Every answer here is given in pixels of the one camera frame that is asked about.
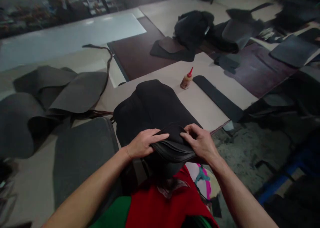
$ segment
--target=floor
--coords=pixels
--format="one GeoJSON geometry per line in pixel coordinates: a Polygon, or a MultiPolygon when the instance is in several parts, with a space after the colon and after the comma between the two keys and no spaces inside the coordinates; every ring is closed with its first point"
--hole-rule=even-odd
{"type": "MultiPolygon", "coordinates": [[[[307,134],[320,123],[301,120],[296,115],[281,118],[285,132],[295,144],[302,142],[307,134]]],[[[290,154],[290,140],[282,131],[261,129],[257,123],[247,123],[245,127],[235,124],[232,138],[222,129],[212,135],[220,155],[225,159],[238,178],[251,193],[256,193],[272,177],[266,166],[254,166],[259,160],[269,162],[279,169],[290,154]]],[[[236,227],[222,194],[219,194],[222,218],[215,218],[220,228],[236,227]]]]}

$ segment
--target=finger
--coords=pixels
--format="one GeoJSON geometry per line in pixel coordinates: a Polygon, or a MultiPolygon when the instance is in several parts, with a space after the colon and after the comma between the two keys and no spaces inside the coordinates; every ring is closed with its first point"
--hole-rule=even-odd
{"type": "Polygon", "coordinates": [[[169,137],[169,134],[155,135],[155,136],[151,136],[148,139],[148,142],[149,142],[149,144],[152,144],[152,143],[156,143],[156,142],[161,141],[161,140],[165,140],[168,137],[169,137]]]}
{"type": "Polygon", "coordinates": [[[185,139],[191,146],[196,142],[195,139],[192,138],[191,135],[185,132],[181,132],[180,135],[182,136],[183,139],[185,139]]]}
{"type": "Polygon", "coordinates": [[[187,126],[184,128],[184,130],[185,130],[186,132],[188,132],[189,134],[193,132],[193,133],[195,133],[196,135],[200,135],[200,133],[201,133],[201,131],[202,131],[202,129],[201,129],[198,125],[196,125],[196,124],[187,125],[187,126]]]}
{"type": "Polygon", "coordinates": [[[154,152],[154,149],[153,149],[151,146],[149,146],[149,147],[147,148],[147,150],[146,150],[146,155],[145,155],[145,156],[150,155],[150,154],[153,153],[153,152],[154,152]]]}
{"type": "Polygon", "coordinates": [[[153,135],[157,134],[159,131],[160,131],[159,129],[149,129],[148,134],[150,136],[153,136],[153,135]]]}

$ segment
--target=leather piece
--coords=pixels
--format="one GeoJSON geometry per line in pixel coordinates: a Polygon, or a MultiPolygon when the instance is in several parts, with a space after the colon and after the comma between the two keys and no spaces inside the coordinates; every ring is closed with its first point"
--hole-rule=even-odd
{"type": "Polygon", "coordinates": [[[185,47],[180,45],[177,40],[172,39],[169,36],[165,37],[162,40],[159,40],[158,44],[162,49],[169,53],[176,53],[185,49],[185,47]]]}
{"type": "Polygon", "coordinates": [[[270,55],[286,64],[296,68],[301,68],[308,58],[318,50],[318,46],[313,45],[304,39],[291,35],[274,48],[270,55]]]}
{"type": "Polygon", "coordinates": [[[164,141],[151,144],[151,147],[166,161],[174,163],[186,162],[196,155],[191,146],[180,136],[181,132],[185,132],[184,128],[172,123],[157,133],[168,133],[170,136],[164,141]]]}
{"type": "Polygon", "coordinates": [[[15,93],[0,102],[0,156],[31,157],[55,124],[28,93],[15,93]]]}
{"type": "Polygon", "coordinates": [[[241,110],[236,104],[230,101],[224,94],[222,94],[216,87],[214,87],[210,81],[204,76],[198,75],[193,78],[204,93],[222,110],[224,114],[233,122],[238,122],[243,116],[243,110],[241,110]]]}
{"type": "Polygon", "coordinates": [[[252,26],[237,20],[229,20],[221,36],[230,43],[236,43],[239,50],[242,50],[253,34],[252,26]]]}
{"type": "Polygon", "coordinates": [[[16,92],[26,92],[37,97],[41,89],[46,87],[63,87],[78,74],[74,71],[40,66],[36,70],[13,81],[16,92]]]}
{"type": "Polygon", "coordinates": [[[298,37],[304,39],[305,41],[310,42],[311,44],[320,45],[319,41],[316,41],[316,38],[320,37],[320,29],[317,28],[312,28],[310,30],[307,30],[303,33],[301,33],[300,35],[298,35],[298,37]]]}
{"type": "Polygon", "coordinates": [[[152,46],[150,55],[176,61],[192,62],[194,60],[195,50],[188,50],[184,48],[176,53],[169,53],[159,46],[159,41],[156,41],[152,46]]]}
{"type": "MultiPolygon", "coordinates": [[[[192,123],[200,126],[180,102],[173,89],[158,80],[138,84],[132,95],[115,108],[113,115],[117,123],[117,137],[122,147],[128,145],[140,131],[168,128],[173,122],[180,129],[173,129],[175,131],[170,134],[168,142],[171,143],[168,146],[173,146],[173,142],[185,145],[180,137],[182,127],[192,123]]],[[[184,165],[184,162],[172,163],[165,160],[158,152],[145,157],[145,161],[156,175],[167,179],[184,165]]]]}
{"type": "Polygon", "coordinates": [[[227,71],[224,73],[259,99],[297,72],[285,63],[273,59],[269,50],[256,43],[246,46],[237,55],[241,57],[241,64],[236,74],[227,71]]]}
{"type": "Polygon", "coordinates": [[[106,72],[80,73],[59,96],[50,109],[59,109],[72,113],[88,111],[100,98],[105,89],[108,74],[106,72]]]}
{"type": "MultiPolygon", "coordinates": [[[[55,147],[53,188],[55,208],[118,151],[109,119],[98,117],[59,135],[55,147]]],[[[99,217],[122,194],[120,179],[103,200],[99,217]]]]}
{"type": "Polygon", "coordinates": [[[222,69],[230,72],[231,74],[235,74],[235,69],[240,65],[241,57],[236,54],[227,54],[219,56],[214,60],[214,64],[220,66],[222,69]]]}
{"type": "Polygon", "coordinates": [[[129,80],[134,80],[176,62],[150,55],[154,42],[165,38],[165,36],[147,17],[139,18],[138,21],[147,31],[146,33],[108,43],[108,47],[118,58],[120,69],[124,71],[129,80]]]}

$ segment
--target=skin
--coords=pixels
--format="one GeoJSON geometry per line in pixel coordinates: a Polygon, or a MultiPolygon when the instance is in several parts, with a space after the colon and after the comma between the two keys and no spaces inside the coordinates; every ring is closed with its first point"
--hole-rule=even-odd
{"type": "MultiPolygon", "coordinates": [[[[140,132],[128,146],[121,148],[79,186],[43,227],[87,227],[121,171],[132,159],[151,154],[153,149],[150,144],[169,137],[169,134],[155,135],[159,131],[149,129],[140,132]]],[[[219,155],[210,133],[195,124],[186,126],[185,131],[186,133],[180,135],[192,146],[195,153],[210,165],[237,225],[248,228],[278,227],[219,155]]]]}

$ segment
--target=cloth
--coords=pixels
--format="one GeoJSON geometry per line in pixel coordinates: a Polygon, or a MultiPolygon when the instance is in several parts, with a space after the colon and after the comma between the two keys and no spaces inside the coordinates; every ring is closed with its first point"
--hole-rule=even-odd
{"type": "Polygon", "coordinates": [[[118,197],[109,209],[89,228],[125,227],[131,204],[130,196],[118,197]]]}
{"type": "Polygon", "coordinates": [[[185,182],[172,192],[170,199],[159,192],[155,184],[147,180],[131,197],[126,228],[181,227],[188,216],[203,216],[211,227],[218,227],[207,207],[201,201],[197,188],[186,166],[174,178],[185,182]]]}
{"type": "MultiPolygon", "coordinates": [[[[125,228],[131,205],[131,196],[117,198],[105,213],[89,228],[125,228]]],[[[187,217],[181,227],[211,228],[209,222],[202,216],[187,217]]]]}

